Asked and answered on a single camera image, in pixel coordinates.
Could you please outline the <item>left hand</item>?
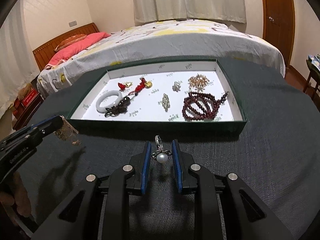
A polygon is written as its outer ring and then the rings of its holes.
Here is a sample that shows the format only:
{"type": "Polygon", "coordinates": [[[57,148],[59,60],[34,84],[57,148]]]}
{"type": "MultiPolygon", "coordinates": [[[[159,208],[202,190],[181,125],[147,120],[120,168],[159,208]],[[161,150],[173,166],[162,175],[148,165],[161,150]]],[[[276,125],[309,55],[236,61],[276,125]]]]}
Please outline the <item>left hand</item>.
{"type": "Polygon", "coordinates": [[[23,217],[31,215],[31,203],[19,172],[15,172],[1,191],[1,204],[7,209],[16,204],[17,212],[23,217]]]}

